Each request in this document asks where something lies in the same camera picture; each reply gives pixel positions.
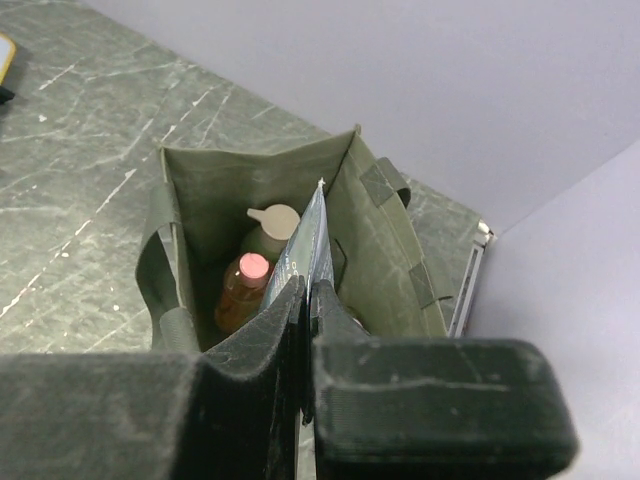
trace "marble countertop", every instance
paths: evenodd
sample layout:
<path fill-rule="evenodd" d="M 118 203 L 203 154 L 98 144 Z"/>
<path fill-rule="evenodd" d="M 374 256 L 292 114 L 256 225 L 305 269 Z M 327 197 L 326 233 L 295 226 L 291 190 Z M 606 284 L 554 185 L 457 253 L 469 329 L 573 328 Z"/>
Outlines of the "marble countertop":
<path fill-rule="evenodd" d="M 145 350 L 133 268 L 158 142 L 273 152 L 326 133 L 73 1 L 4 0 L 0 31 L 18 47 L 0 107 L 0 351 Z M 477 215 L 411 184 L 423 248 L 459 285 Z"/>

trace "black object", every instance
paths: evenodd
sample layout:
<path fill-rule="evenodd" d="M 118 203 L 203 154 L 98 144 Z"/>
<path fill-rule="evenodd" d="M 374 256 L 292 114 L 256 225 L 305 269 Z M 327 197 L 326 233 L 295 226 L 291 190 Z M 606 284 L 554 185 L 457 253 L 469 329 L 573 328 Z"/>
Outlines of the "black object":
<path fill-rule="evenodd" d="M 0 105 L 8 102 L 9 100 L 13 100 L 14 97 L 15 94 L 11 90 L 0 85 Z"/>
<path fill-rule="evenodd" d="M 0 479 L 293 479 L 297 280 L 204 355 L 0 356 Z"/>
<path fill-rule="evenodd" d="M 316 464 L 325 479 L 546 479 L 578 442 L 532 345 L 367 337 L 312 295 Z"/>

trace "green bag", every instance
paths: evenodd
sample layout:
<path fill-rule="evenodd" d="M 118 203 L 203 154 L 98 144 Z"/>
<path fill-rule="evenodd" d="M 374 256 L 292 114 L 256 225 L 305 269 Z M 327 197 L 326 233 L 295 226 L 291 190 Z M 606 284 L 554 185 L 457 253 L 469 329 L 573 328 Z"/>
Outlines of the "green bag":
<path fill-rule="evenodd" d="M 360 128 L 274 155 L 160 148 L 164 183 L 151 192 L 136 280 L 153 324 L 152 348 L 207 350 L 227 265 L 255 227 L 247 208 L 302 213 L 323 177 L 336 291 L 373 335 L 446 335 L 440 300 L 453 288 L 422 252 L 406 213 L 411 192 L 376 160 Z M 175 278 L 159 232 L 169 227 Z"/>

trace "green bottle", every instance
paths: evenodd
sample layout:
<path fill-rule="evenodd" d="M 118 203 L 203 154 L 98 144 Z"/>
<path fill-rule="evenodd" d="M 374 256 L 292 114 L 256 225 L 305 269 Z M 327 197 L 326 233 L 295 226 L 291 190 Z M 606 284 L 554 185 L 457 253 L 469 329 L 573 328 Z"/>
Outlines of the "green bottle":
<path fill-rule="evenodd" d="M 244 238 L 240 254 L 259 253 L 275 265 L 300 223 L 300 215 L 288 205 L 271 205 L 266 210 L 250 208 L 247 215 L 260 222 Z"/>

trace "yellow object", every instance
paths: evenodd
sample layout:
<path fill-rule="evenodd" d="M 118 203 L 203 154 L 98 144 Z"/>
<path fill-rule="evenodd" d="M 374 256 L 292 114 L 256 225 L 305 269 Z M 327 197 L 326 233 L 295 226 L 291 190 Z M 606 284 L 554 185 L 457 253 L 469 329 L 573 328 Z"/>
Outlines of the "yellow object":
<path fill-rule="evenodd" d="M 6 35 L 0 33 L 0 84 L 9 70 L 11 60 L 16 53 L 15 44 Z"/>

